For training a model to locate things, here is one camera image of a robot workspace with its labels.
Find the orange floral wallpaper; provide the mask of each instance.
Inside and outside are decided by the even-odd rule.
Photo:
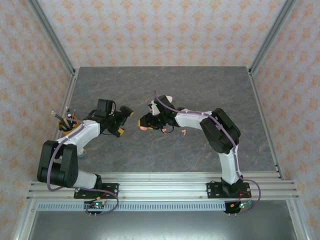
[[[297,180],[320,236],[320,4],[298,0],[258,73],[262,107],[285,176]]]
[[[250,66],[285,0],[39,0],[75,68]]]
[[[12,239],[70,76],[26,0],[0,1],[0,239]]]

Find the gray tabletop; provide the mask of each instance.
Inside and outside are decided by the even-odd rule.
[[[222,108],[241,131],[238,150],[242,172],[274,171],[266,133],[245,67],[81,67],[70,108],[78,119],[97,107],[98,99],[134,110],[117,138],[100,135],[85,147],[79,168],[88,172],[220,172],[218,154],[201,130],[176,128],[170,134],[141,131],[138,120],[158,95],[195,111]]]

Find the metal bracket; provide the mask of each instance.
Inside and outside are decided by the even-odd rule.
[[[118,196],[119,193],[119,183],[102,183],[103,190],[107,190],[109,192],[114,193]],[[97,197],[101,196],[102,193],[100,191],[87,191],[87,190],[75,190],[74,191],[74,199],[96,199]],[[110,194],[105,195],[107,199],[115,199],[114,196]]]
[[[242,182],[236,192],[229,195],[224,191],[221,182],[208,182],[206,184],[206,194],[208,199],[227,199],[227,198],[251,198],[251,189],[249,183]]]

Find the metal frame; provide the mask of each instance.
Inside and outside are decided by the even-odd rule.
[[[27,2],[29,3],[29,6],[33,10],[36,17],[38,18],[43,30],[45,31],[45,33],[49,37],[54,49],[56,50],[57,54],[59,55],[63,65],[64,65],[65,69],[71,75],[73,75],[75,72],[75,69],[74,69],[68,55],[66,54],[64,48],[62,47],[62,44],[60,43],[53,27],[51,26],[51,24],[48,20],[48,18],[46,17],[45,12],[41,8],[38,0],[27,0]]]
[[[237,200],[236,198],[208,199],[206,183],[220,181],[221,173],[214,172],[181,172],[181,173],[98,173],[103,182],[120,183],[119,200],[122,203],[141,202],[174,202],[201,204],[216,203],[217,201]],[[258,182],[261,187],[261,200],[286,200],[288,203],[292,223],[298,239],[308,240],[306,226],[296,207],[299,195],[293,180],[281,180],[279,172],[243,172],[247,179]],[[252,199],[258,195],[257,187],[250,185]],[[83,199],[74,199],[74,189],[63,188],[50,192],[45,183],[32,182],[27,194],[27,211],[21,219],[15,240],[29,238],[39,203],[75,204]]]
[[[221,173],[98,173],[103,183],[119,183],[121,201],[208,201],[206,183],[221,181]],[[281,180],[278,172],[244,172],[247,179],[258,182],[261,200],[298,199],[296,184],[292,180]],[[258,189],[250,184],[252,198],[258,198]],[[28,200],[75,201],[73,188],[50,192],[46,183],[32,182]],[[238,200],[238,198],[216,198],[215,201]]]
[[[258,105],[259,112],[260,112],[260,116],[261,116],[261,120],[262,120],[262,123],[263,123],[265,135],[266,135],[266,138],[267,138],[269,146],[270,146],[271,155],[272,155],[272,158],[273,158],[273,161],[274,161],[275,168],[276,168],[277,171],[279,171],[281,178],[285,179],[284,170],[283,170],[281,162],[279,162],[278,154],[277,154],[276,148],[275,148],[275,146],[273,144],[273,142],[274,142],[273,141],[273,137],[271,135],[271,132],[269,130],[269,127],[268,127],[268,124],[267,124],[267,121],[266,121],[266,117],[265,117],[264,110],[262,108],[262,105],[261,105],[261,102],[260,102],[260,99],[259,99],[259,95],[258,95],[258,91],[257,91],[257,88],[256,88],[256,84],[255,84],[253,76],[250,74],[249,69],[248,69],[248,75],[249,75],[249,79],[250,79],[250,82],[251,82],[253,94],[254,94],[254,97],[255,97],[256,103]]]
[[[69,84],[67,87],[67,90],[64,94],[64,100],[63,103],[60,107],[60,111],[58,112],[60,114],[60,116],[65,115],[66,112],[66,106],[69,106],[70,102],[71,102],[71,98],[72,98],[72,94],[74,92],[75,89],[75,85],[76,85],[76,81],[77,81],[77,77],[78,77],[78,72],[79,72],[79,68],[75,70],[74,74],[72,74],[70,76],[69,79]],[[52,133],[52,139],[56,140],[59,139],[61,137],[61,131],[59,131],[59,129],[57,128],[57,126],[54,126],[54,130]]]
[[[252,66],[249,69],[249,72],[251,75],[254,75],[257,72],[261,62],[267,55],[267,52],[271,47],[273,41],[276,39],[278,32],[280,31],[281,27],[285,23],[287,17],[290,15],[291,9],[295,5],[296,1],[297,0],[286,0],[286,2],[284,3],[278,17],[276,18],[273,26],[271,27],[268,35],[266,36],[259,52],[257,53],[255,59],[253,60]]]

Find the wire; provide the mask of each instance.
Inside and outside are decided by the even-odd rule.
[[[251,196],[251,193],[248,192],[248,191],[240,191],[240,194],[239,194],[239,199],[238,201],[236,202],[236,204],[238,204],[240,202],[240,199],[242,198],[243,194],[247,194],[249,197],[250,197],[250,200],[252,199],[252,196]]]
[[[170,134],[170,133],[172,133],[172,132],[174,131],[174,129],[175,129],[175,127],[172,126],[172,130],[171,130],[171,131],[166,132],[166,131],[163,131],[161,128],[160,128],[160,131],[161,131],[163,134]]]
[[[46,176],[46,186],[48,188],[48,190],[50,192],[55,192],[55,191],[58,191],[60,189],[63,188],[63,186],[59,186],[57,188],[51,188],[51,185],[50,185],[50,178],[51,178],[51,170],[52,170],[52,166],[54,164],[54,160],[55,160],[55,157],[59,151],[59,149],[61,148],[61,146],[69,139],[69,138],[72,138],[73,136],[75,136],[76,134],[78,134],[80,131],[82,131],[82,129],[84,129],[85,127],[85,124],[83,121],[81,120],[78,120],[78,119],[72,119],[73,121],[75,122],[78,122],[80,123],[80,126],[78,126],[70,135],[67,135],[67,137],[65,139],[63,139],[59,144],[58,146],[55,148],[53,154],[52,154],[52,157],[50,159],[50,162],[49,162],[49,166],[48,166],[48,173],[47,173],[47,176]],[[115,195],[113,192],[111,191],[107,191],[107,190],[101,190],[101,189],[95,189],[95,188],[84,188],[84,187],[73,187],[74,189],[82,189],[82,190],[85,190],[85,191],[92,191],[92,192],[102,192],[102,193],[106,193],[106,194],[110,194],[112,195],[115,199],[116,199],[116,205],[108,210],[108,211],[104,211],[102,213],[100,213],[98,216],[102,216],[102,215],[105,215],[105,214],[108,214],[108,213],[111,213],[112,211],[114,211],[118,206],[119,206],[119,199],[117,197],[117,195]],[[91,214],[88,212],[88,208],[86,208],[85,212],[90,216]]]
[[[239,214],[244,214],[244,213],[247,213],[248,211],[254,209],[257,204],[260,202],[260,199],[261,199],[261,189],[260,189],[260,186],[259,184],[254,181],[254,180],[251,180],[251,179],[246,179],[246,178],[242,178],[241,175],[239,174],[239,162],[238,162],[238,158],[237,158],[237,155],[236,155],[236,143],[235,141],[232,139],[232,137],[229,135],[229,133],[225,130],[225,128],[223,127],[223,125],[217,120],[215,119],[213,116],[211,116],[210,114],[207,114],[205,112],[197,112],[197,111],[179,111],[179,110],[176,110],[172,107],[169,107],[167,105],[165,105],[158,97],[157,97],[157,92],[154,91],[154,98],[162,105],[164,106],[166,109],[169,109],[173,112],[176,112],[176,113],[183,113],[183,114],[198,114],[198,115],[205,115],[207,116],[208,118],[210,118],[211,120],[214,121],[214,123],[223,131],[223,133],[226,135],[226,137],[230,140],[230,142],[232,143],[233,145],[233,148],[232,148],[232,153],[233,153],[233,158],[234,158],[234,164],[235,164],[235,172],[236,172],[236,175],[238,176],[239,179],[241,179],[242,181],[246,181],[246,182],[251,182],[251,183],[254,183],[256,185],[256,187],[258,188],[258,199],[256,200],[256,203],[252,206],[252,208],[248,209],[247,211],[245,212],[240,212],[238,213]]]

